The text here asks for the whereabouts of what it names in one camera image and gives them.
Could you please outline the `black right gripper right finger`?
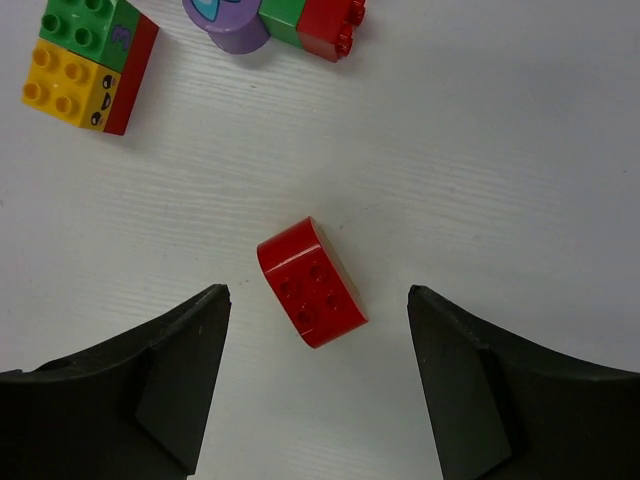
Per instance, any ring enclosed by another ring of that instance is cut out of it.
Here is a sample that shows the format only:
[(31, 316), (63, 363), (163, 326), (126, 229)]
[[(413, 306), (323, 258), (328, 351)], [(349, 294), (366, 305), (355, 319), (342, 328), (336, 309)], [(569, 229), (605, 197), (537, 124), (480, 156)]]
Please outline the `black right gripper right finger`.
[(447, 479), (635, 479), (639, 376), (543, 347), (434, 290), (408, 294)]

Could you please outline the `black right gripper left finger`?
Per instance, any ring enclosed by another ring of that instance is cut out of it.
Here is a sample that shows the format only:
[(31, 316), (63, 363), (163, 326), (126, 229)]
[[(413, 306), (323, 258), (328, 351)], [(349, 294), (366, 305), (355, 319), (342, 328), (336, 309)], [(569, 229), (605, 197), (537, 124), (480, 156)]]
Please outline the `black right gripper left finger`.
[(2, 478), (194, 474), (230, 310), (215, 284), (95, 346), (2, 372)]

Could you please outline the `red yellow lego brick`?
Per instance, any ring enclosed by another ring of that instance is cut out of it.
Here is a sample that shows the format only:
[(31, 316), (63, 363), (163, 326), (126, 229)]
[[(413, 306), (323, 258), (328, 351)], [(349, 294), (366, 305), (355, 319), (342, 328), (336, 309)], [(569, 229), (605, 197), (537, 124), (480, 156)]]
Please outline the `red yellow lego brick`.
[(311, 217), (257, 246), (262, 273), (298, 334), (319, 348), (367, 323), (359, 294)]

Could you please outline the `green yellow red lego stack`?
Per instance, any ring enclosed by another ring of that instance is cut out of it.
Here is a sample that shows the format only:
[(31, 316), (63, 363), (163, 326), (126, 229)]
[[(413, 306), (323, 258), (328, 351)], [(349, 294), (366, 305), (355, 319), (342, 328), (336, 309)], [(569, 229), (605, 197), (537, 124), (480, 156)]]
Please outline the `green yellow red lego stack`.
[(22, 103), (81, 129), (125, 134), (159, 27), (126, 0), (50, 0)]

